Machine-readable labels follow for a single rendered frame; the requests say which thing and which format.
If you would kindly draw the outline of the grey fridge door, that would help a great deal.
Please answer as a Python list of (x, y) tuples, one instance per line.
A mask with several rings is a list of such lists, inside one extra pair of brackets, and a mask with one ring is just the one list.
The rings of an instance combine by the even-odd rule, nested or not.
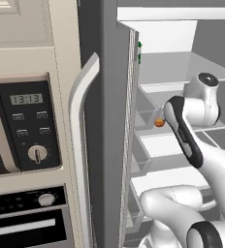
[(99, 56), (85, 99), (89, 193), (96, 248), (122, 248), (138, 75), (139, 33), (117, 20), (118, 0), (79, 0), (80, 60)]

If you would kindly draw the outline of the grey fridge with white shelves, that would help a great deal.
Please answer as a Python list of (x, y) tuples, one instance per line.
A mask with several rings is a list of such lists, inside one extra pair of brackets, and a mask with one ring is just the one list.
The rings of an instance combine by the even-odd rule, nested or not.
[[(147, 190), (194, 186), (206, 206), (201, 215), (208, 221), (223, 219), (209, 184), (184, 156), (163, 107), (198, 74), (214, 75), (220, 117), (213, 126), (193, 131), (225, 150), (225, 0), (122, 0), (117, 18), (136, 30), (142, 43), (124, 241), (124, 248), (139, 248), (152, 227), (140, 202)], [(163, 127), (154, 125), (156, 118), (165, 120)]]

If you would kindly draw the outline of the silver microwave knob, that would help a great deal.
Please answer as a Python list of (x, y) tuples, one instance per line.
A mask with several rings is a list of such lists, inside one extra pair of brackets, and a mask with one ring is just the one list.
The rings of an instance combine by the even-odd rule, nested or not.
[(28, 150), (28, 157), (36, 164), (40, 164), (48, 156), (48, 151), (41, 145), (33, 145)]

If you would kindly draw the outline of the black and cream microwave oven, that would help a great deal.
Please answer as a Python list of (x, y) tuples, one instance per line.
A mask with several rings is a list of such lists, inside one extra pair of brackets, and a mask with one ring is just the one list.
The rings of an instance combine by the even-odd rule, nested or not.
[[(48, 151), (40, 164), (28, 157), (33, 145)], [(49, 74), (0, 76), (0, 175), (60, 166)]]

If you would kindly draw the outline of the white oven knob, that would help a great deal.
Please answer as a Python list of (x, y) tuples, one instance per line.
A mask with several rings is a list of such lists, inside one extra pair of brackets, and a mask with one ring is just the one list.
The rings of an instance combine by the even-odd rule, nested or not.
[(38, 198), (40, 206), (50, 206), (55, 202), (55, 196), (53, 194), (42, 194)]

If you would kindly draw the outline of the cream cupboard housing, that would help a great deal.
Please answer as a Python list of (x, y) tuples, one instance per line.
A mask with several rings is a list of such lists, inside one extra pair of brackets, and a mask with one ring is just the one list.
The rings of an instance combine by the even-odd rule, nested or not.
[(0, 15), (0, 76), (49, 73), (62, 167), (0, 175), (0, 194), (64, 184), (75, 248), (83, 248), (68, 108), (80, 72), (77, 0), (18, 0), (18, 6), (17, 14)]

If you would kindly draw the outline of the cream cupboard door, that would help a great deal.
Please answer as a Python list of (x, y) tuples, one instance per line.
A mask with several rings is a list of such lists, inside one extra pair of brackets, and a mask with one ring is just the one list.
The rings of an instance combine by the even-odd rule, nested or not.
[(0, 0), (0, 15), (17, 14), (18, 10), (18, 0)]

